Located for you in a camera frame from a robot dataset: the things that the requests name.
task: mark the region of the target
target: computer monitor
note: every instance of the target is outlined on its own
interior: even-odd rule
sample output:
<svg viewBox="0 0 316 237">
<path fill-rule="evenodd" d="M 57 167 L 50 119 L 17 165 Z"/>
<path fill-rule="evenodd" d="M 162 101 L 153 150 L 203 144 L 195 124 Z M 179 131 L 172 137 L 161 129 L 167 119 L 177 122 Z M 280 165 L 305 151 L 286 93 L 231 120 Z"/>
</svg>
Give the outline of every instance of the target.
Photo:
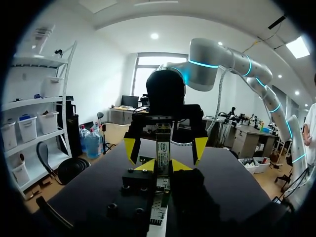
<svg viewBox="0 0 316 237">
<path fill-rule="evenodd" d="M 138 96 L 122 95 L 122 101 L 120 105 L 132 106 L 133 108 L 137 108 Z"/>
</svg>

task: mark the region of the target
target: chair backrest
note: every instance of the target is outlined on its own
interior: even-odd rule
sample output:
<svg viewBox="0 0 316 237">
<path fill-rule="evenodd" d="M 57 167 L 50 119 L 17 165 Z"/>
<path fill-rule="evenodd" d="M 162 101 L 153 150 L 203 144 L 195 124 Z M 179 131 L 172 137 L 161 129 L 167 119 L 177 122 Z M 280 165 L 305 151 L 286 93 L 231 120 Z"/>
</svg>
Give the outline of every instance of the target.
<svg viewBox="0 0 316 237">
<path fill-rule="evenodd" d="M 103 116 L 104 116 L 104 114 L 103 114 L 102 112 L 98 112 L 98 113 L 97 113 L 97 117 L 98 117 L 98 119 L 103 118 Z"/>
<path fill-rule="evenodd" d="M 49 174 L 53 172 L 52 168 L 48 164 L 48 147 L 45 142 L 39 142 L 36 146 L 36 153 L 44 168 Z"/>
<path fill-rule="evenodd" d="M 115 123 L 106 123 L 105 126 L 105 141 L 117 145 L 123 140 L 125 133 L 128 132 L 130 124 L 119 125 Z"/>
</svg>

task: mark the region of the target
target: white robotic arm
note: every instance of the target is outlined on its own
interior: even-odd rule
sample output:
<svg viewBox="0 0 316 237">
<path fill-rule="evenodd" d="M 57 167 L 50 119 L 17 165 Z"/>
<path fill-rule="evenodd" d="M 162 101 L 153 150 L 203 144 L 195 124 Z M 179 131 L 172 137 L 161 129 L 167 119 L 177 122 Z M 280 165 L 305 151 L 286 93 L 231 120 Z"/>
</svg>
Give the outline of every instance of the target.
<svg viewBox="0 0 316 237">
<path fill-rule="evenodd" d="M 292 139 L 293 180 L 307 168 L 304 141 L 298 119 L 293 115 L 286 120 L 282 104 L 267 84 L 273 75 L 270 69 L 248 55 L 220 46 L 208 39 L 193 39 L 190 43 L 189 60 L 186 63 L 166 64 L 181 74 L 185 84 L 198 91 L 210 91 L 219 66 L 230 68 L 232 73 L 247 77 L 246 83 L 263 100 L 273 117 L 282 141 Z"/>
</svg>

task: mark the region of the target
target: black speaker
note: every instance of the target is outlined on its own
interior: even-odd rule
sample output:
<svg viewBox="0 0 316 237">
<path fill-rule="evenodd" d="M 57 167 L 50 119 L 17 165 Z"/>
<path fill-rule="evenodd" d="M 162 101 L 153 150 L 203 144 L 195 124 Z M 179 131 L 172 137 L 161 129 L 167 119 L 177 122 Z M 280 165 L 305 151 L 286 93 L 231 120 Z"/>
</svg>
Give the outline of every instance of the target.
<svg viewBox="0 0 316 237">
<path fill-rule="evenodd" d="M 57 112 L 59 112 L 57 116 L 58 126 L 63 128 L 63 115 L 62 115 L 62 102 L 57 102 Z M 66 101 L 66 124 L 67 124 L 67 132 L 68 132 L 68 140 L 70 151 L 72 157 L 76 158 L 82 155 L 82 149 L 80 144 L 80 135 L 79 135 L 79 116 L 74 114 L 76 112 L 76 106 L 71 104 L 71 101 Z M 59 137 L 60 144 L 63 144 L 62 139 Z M 62 145 L 62 152 L 68 154 L 67 149 Z"/>
</svg>

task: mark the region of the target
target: ceiling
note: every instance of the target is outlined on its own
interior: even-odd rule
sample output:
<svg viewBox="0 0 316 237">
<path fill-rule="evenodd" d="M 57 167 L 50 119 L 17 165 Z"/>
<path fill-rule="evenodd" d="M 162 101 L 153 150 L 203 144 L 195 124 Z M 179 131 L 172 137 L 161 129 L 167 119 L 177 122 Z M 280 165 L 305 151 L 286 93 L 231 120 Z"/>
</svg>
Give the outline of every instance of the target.
<svg viewBox="0 0 316 237">
<path fill-rule="evenodd" d="M 284 14 L 271 0 L 178 0 L 139 6 L 135 4 L 149 0 L 60 1 L 128 52 L 187 53 L 190 40 L 196 37 L 244 51 L 255 40 L 273 35 L 279 25 L 271 30 L 268 26 Z M 149 38 L 152 32 L 160 35 L 159 40 Z M 274 85 L 303 106 L 316 97 L 312 55 L 295 59 L 286 46 L 273 50 L 301 34 L 286 19 L 273 38 L 255 45 L 247 54 L 267 64 L 274 75 L 282 74 L 282 80 L 275 78 Z M 300 91 L 299 96 L 294 95 L 295 90 Z"/>
</svg>

